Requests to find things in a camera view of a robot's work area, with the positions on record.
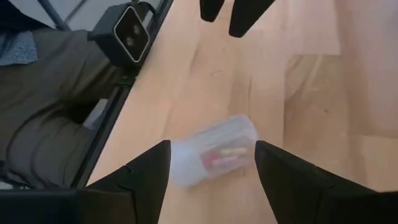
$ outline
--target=clear plastic case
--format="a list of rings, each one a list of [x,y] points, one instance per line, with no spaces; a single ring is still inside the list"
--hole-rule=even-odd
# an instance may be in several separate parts
[[[170,177],[191,186],[245,166],[257,139],[250,119],[237,115],[188,139],[172,141]]]

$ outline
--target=person's leg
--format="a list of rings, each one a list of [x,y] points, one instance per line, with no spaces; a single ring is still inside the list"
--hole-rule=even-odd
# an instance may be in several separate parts
[[[89,131],[62,111],[104,97],[118,71],[95,43],[86,41],[84,31],[39,30],[34,37],[38,62],[0,67],[7,82],[21,83],[23,92],[0,108],[0,116],[3,110],[12,118],[4,123],[14,132],[7,148],[9,176],[36,187],[68,187],[85,156]]]

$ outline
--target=transparent plastic container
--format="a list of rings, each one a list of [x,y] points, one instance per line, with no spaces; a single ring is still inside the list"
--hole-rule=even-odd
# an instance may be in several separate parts
[[[191,186],[245,166],[257,139],[249,118],[237,115],[188,139],[172,141],[170,177]]]

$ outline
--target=person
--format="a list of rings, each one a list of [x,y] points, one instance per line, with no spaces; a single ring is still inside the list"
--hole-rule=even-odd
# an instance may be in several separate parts
[[[66,111],[107,97],[117,72],[86,31],[51,29],[0,0],[0,175],[69,187],[90,131]]]

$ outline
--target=light wood surface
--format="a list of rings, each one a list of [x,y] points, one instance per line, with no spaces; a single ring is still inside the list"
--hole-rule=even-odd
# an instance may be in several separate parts
[[[385,75],[382,82],[396,78],[398,65],[390,57],[398,54],[398,32],[391,22],[395,14],[386,9],[395,5],[393,0],[276,0],[244,38],[234,39],[228,36],[231,0],[212,24],[200,20],[198,1],[175,0],[89,183],[162,139],[185,138],[246,114],[260,139],[376,190],[398,189],[398,181],[387,178],[398,166],[393,158],[398,127],[385,123],[398,104],[384,107],[376,116],[380,120],[364,112],[384,97],[395,103],[398,91],[376,89],[379,95],[372,95],[364,93],[363,83],[358,86],[358,80],[378,74]],[[379,49],[370,40],[374,36],[388,43]],[[366,126],[353,118],[359,112]],[[275,222],[254,161],[189,189],[170,180],[159,220]]]

